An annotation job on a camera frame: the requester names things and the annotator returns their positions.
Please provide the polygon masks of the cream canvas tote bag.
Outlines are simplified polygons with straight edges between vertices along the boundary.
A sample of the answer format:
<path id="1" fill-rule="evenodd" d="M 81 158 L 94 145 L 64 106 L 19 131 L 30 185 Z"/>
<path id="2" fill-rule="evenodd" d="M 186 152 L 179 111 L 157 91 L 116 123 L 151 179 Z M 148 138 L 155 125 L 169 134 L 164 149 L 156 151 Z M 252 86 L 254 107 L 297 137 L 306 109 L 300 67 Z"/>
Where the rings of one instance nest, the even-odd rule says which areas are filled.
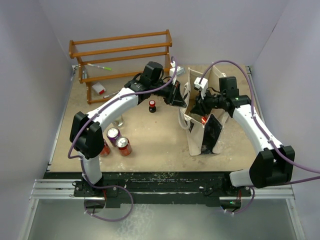
<path id="1" fill-rule="evenodd" d="M 199 93 L 194 89 L 194 81 L 202 75 L 201 72 L 188 68 L 187 82 L 184 84 L 182 91 L 182 97 L 187 107 L 178 109 L 178 122 L 186 132 L 191 156 L 220 154 L 223 151 L 220 138 L 224 131 L 224 125 L 229 118 L 229 114 L 223 109 L 212 109 L 210 114 L 205 116 L 207 122 L 203 125 L 201 122 L 202 116 L 190 113 Z"/>

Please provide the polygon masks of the purple soda can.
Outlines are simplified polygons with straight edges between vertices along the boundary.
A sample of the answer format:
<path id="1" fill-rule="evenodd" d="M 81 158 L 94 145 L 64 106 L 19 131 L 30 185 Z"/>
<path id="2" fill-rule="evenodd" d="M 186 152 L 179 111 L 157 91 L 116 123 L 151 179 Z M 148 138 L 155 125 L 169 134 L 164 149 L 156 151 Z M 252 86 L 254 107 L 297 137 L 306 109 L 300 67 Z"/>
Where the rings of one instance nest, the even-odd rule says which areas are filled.
<path id="1" fill-rule="evenodd" d="M 121 137 L 121 132 L 118 128 L 116 127 L 112 127 L 110 129 L 107 130 L 106 132 L 106 136 L 109 139 L 109 141 L 111 142 L 111 144 L 115 147 L 116 146 L 116 140 Z"/>

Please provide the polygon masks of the clear bottle green cap left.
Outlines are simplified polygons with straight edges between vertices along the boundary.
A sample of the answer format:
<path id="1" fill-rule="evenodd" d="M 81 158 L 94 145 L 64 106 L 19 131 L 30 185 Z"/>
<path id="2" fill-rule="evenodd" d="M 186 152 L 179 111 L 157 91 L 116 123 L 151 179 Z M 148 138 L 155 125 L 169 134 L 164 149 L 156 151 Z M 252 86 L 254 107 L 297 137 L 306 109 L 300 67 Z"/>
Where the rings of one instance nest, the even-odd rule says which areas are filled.
<path id="1" fill-rule="evenodd" d="M 124 124 L 124 118 L 122 115 L 120 115 L 119 117 L 117 117 L 113 122 L 112 122 L 113 126 L 116 128 L 121 127 Z"/>

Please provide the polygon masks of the green capped marker pen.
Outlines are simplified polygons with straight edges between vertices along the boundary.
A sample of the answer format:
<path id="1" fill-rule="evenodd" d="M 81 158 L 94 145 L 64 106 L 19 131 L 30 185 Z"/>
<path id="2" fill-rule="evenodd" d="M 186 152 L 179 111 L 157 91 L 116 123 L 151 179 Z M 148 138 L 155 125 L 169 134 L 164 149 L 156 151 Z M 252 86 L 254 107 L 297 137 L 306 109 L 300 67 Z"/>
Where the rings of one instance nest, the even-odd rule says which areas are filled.
<path id="1" fill-rule="evenodd" d="M 100 66 L 100 65 L 92 64 L 92 63 L 87 63 L 87 65 L 90 67 L 95 67 L 95 68 L 99 68 L 99 69 L 103 69 L 103 70 L 107 70 L 107 71 L 112 71 L 112 68 L 106 67 L 106 66 Z"/>

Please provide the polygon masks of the white red eraser box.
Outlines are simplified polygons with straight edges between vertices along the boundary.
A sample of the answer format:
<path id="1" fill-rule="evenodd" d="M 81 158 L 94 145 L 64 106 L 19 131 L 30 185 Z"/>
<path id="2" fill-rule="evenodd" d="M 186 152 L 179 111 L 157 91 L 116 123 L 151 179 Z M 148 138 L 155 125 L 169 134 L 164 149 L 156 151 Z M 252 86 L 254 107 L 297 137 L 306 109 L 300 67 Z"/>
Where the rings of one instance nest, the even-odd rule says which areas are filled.
<path id="1" fill-rule="evenodd" d="M 97 93 L 98 95 L 102 95 L 103 93 L 106 92 L 105 87 L 100 83 L 97 82 L 95 84 L 92 85 L 92 89 L 94 90 L 95 93 Z"/>

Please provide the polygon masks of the red can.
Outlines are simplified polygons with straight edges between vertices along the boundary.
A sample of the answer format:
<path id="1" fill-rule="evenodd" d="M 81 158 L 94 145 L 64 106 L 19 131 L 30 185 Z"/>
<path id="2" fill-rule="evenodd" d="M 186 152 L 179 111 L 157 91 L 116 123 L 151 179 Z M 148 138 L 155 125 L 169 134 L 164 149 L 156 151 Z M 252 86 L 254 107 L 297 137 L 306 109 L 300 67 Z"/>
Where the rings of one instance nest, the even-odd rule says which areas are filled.
<path id="1" fill-rule="evenodd" d="M 208 120 L 208 118 L 207 118 L 206 116 L 202 116 L 202 117 L 201 117 L 201 123 L 202 123 L 203 125 L 206 124 L 207 120 Z"/>
<path id="2" fill-rule="evenodd" d="M 110 152 L 111 152 L 111 149 L 110 149 L 109 145 L 107 144 L 106 140 L 104 139 L 103 140 L 103 149 L 100 152 L 99 156 L 101 158 L 107 157 L 110 154 Z"/>
<path id="3" fill-rule="evenodd" d="M 122 156 L 126 157 L 132 153 L 132 147 L 131 147 L 130 141 L 128 140 L 128 138 L 124 136 L 120 136 L 116 140 L 115 145 Z"/>

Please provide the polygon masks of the purple capped marker pen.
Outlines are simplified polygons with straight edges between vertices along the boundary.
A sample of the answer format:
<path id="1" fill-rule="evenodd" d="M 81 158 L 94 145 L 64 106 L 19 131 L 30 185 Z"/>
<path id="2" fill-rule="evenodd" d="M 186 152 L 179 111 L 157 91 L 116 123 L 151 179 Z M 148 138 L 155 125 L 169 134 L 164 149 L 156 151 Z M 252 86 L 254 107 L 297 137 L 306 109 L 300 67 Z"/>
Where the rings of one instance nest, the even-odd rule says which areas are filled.
<path id="1" fill-rule="evenodd" d="M 113 93 L 111 93 L 111 94 L 105 95 L 105 96 L 103 96 L 103 99 L 111 98 L 111 97 L 117 95 L 118 93 L 119 93 L 119 92 L 117 91 L 117 92 L 113 92 Z"/>

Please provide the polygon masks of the wooden shelf rack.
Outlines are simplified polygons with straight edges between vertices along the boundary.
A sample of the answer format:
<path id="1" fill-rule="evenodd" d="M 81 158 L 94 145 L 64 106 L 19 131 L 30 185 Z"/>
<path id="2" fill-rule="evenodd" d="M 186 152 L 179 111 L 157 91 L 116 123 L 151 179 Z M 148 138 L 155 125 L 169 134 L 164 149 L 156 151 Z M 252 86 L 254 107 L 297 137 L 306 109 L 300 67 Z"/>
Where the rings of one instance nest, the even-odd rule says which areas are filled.
<path id="1" fill-rule="evenodd" d="M 89 40 L 70 40 L 68 54 L 77 61 L 78 81 L 85 84 L 86 101 L 90 104 L 102 103 L 105 93 L 99 95 L 92 85 L 99 82 L 108 88 L 108 81 L 120 81 L 132 78 L 142 72 L 145 64 L 150 61 L 163 66 L 165 75 L 169 74 L 170 48 L 173 45 L 169 29 L 137 33 L 123 36 L 103 37 Z M 95 64 L 112 68 L 112 71 L 87 65 Z M 87 71 L 87 78 L 82 79 L 83 70 Z"/>

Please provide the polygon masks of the grey metal clips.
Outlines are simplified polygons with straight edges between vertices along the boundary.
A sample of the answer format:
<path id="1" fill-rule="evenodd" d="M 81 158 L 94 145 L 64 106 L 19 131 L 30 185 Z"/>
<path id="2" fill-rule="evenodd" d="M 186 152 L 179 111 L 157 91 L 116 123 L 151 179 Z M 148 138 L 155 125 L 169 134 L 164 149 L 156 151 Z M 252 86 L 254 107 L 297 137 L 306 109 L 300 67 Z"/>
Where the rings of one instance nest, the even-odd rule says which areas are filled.
<path id="1" fill-rule="evenodd" d="M 88 74 L 86 70 L 82 71 L 82 79 L 87 79 L 88 78 Z"/>

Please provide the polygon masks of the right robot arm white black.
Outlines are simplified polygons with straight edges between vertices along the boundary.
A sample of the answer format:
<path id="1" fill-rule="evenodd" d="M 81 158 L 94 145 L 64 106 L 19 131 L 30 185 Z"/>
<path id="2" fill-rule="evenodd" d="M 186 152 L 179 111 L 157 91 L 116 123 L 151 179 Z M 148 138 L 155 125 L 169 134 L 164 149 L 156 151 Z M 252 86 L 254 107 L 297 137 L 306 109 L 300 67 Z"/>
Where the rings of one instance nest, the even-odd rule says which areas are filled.
<path id="1" fill-rule="evenodd" d="M 212 94 L 208 80 L 197 77 L 194 88 L 199 92 L 192 114 L 208 115 L 213 109 L 222 109 L 244 130 L 250 140 L 256 158 L 250 168 L 233 171 L 229 179 L 222 183 L 222 190 L 228 196 L 235 195 L 240 187 L 254 186 L 258 189 L 284 185 L 292 179 L 295 151 L 277 140 L 257 114 L 254 104 L 247 95 L 241 95 L 234 76 L 219 78 L 219 91 Z"/>

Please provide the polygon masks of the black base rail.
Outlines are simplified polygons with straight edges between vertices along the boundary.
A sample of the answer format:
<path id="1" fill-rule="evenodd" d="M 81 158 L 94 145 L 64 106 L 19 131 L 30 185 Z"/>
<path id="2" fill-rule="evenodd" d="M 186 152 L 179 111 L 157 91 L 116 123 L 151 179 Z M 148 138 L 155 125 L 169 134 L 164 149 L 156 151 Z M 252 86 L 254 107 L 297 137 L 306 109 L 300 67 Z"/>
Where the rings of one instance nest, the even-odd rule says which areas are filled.
<path id="1" fill-rule="evenodd" d="M 250 197 L 250 190 L 232 186 L 227 171 L 104 172 L 97 187 L 85 179 L 75 180 L 74 196 L 89 207 L 100 204 L 205 205 L 218 207 L 222 197 Z"/>

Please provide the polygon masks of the red black stamp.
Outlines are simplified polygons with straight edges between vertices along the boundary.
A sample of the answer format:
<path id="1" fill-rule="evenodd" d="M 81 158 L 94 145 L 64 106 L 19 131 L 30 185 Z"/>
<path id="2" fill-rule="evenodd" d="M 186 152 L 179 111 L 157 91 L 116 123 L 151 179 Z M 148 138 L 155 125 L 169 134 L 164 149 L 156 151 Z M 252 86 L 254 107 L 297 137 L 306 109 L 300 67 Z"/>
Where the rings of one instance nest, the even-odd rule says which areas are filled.
<path id="1" fill-rule="evenodd" d="M 154 100 L 150 100 L 149 101 L 149 107 L 148 107 L 148 110 L 150 113 L 155 113 L 157 108 L 156 108 L 156 102 Z"/>

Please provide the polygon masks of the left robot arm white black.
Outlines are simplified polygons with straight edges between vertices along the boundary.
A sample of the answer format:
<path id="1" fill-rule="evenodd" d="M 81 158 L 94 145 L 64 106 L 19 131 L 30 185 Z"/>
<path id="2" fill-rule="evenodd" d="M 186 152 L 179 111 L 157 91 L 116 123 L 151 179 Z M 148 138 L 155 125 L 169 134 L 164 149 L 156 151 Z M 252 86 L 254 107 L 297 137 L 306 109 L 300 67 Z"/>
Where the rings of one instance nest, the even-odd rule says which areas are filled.
<path id="1" fill-rule="evenodd" d="M 70 149 L 78 152 L 76 157 L 80 159 L 82 176 L 87 181 L 85 190 L 91 196 L 98 196 L 103 191 L 99 155 L 104 148 L 103 133 L 116 118 L 151 95 L 162 97 L 169 106 L 187 106 L 180 92 L 175 58 L 172 57 L 170 63 L 173 73 L 166 83 L 160 81 L 162 66 L 157 62 L 149 62 L 146 67 L 150 72 L 145 70 L 137 74 L 105 104 L 91 112 L 79 111 L 74 115 L 69 137 Z"/>

